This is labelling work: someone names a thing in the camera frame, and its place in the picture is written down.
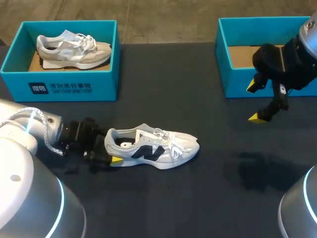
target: shoe tongue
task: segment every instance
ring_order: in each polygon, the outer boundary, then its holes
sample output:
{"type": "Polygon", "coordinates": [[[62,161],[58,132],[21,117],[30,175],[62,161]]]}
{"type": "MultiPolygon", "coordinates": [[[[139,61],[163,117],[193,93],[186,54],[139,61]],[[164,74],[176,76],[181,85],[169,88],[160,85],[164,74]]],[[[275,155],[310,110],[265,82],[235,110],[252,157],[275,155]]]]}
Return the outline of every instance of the shoe tongue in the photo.
{"type": "Polygon", "coordinates": [[[67,31],[67,30],[64,30],[64,32],[62,33],[62,37],[64,38],[64,41],[79,41],[80,40],[80,37],[76,36],[76,34],[70,32],[70,31],[67,31]]]}
{"type": "Polygon", "coordinates": [[[144,130],[137,130],[137,133],[136,133],[136,136],[135,136],[135,143],[138,143],[139,140],[143,137],[147,137],[147,138],[151,138],[151,139],[158,139],[157,136],[155,136],[154,134],[152,133],[149,133],[147,131],[144,131],[144,130]]]}

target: sneaker insole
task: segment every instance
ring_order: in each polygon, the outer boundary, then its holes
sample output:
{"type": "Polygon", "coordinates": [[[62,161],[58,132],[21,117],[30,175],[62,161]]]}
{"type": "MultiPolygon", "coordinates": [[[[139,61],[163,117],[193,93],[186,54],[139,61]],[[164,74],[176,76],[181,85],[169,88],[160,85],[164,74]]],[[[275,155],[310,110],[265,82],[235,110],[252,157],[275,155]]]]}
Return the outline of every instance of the sneaker insole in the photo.
{"type": "Polygon", "coordinates": [[[117,138],[114,140],[115,144],[120,147],[131,147],[135,143],[135,138],[117,138]]]}

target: white sneaker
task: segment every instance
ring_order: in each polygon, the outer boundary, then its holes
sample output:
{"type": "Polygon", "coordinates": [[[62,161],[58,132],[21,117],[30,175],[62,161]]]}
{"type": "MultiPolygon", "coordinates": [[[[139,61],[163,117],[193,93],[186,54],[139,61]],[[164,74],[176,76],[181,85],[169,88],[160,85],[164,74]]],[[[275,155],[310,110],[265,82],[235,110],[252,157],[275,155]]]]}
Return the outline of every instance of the white sneaker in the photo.
{"type": "Polygon", "coordinates": [[[161,170],[186,163],[199,150],[197,138],[191,135],[154,129],[146,124],[128,130],[110,129],[105,147],[114,156],[113,167],[149,164],[161,170]]]}
{"type": "Polygon", "coordinates": [[[60,36],[38,36],[37,50],[43,59],[43,68],[76,67],[91,69],[104,63],[111,56],[111,45],[96,42],[88,35],[65,30],[60,36]]]}

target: cardboard box bottom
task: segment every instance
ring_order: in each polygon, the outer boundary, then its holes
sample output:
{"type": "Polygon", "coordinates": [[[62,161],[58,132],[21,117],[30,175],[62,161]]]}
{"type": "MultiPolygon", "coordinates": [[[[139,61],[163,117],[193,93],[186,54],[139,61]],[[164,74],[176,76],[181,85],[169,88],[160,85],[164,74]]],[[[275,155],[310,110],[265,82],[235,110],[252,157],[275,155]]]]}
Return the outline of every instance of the cardboard box bottom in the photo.
{"type": "Polygon", "coordinates": [[[229,54],[234,68],[253,67],[252,56],[260,46],[229,46],[229,54]]]}

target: black n logo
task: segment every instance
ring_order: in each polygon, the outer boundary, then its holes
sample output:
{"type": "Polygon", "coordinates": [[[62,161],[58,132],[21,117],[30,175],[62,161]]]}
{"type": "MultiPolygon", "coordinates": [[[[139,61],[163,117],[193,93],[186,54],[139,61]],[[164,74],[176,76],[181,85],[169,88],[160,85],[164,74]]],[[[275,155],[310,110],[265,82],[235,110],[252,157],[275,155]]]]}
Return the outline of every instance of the black n logo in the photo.
{"type": "Polygon", "coordinates": [[[139,159],[143,156],[146,160],[156,161],[164,152],[164,148],[159,146],[153,154],[153,146],[143,145],[134,153],[134,155],[131,156],[131,158],[139,159]]]}

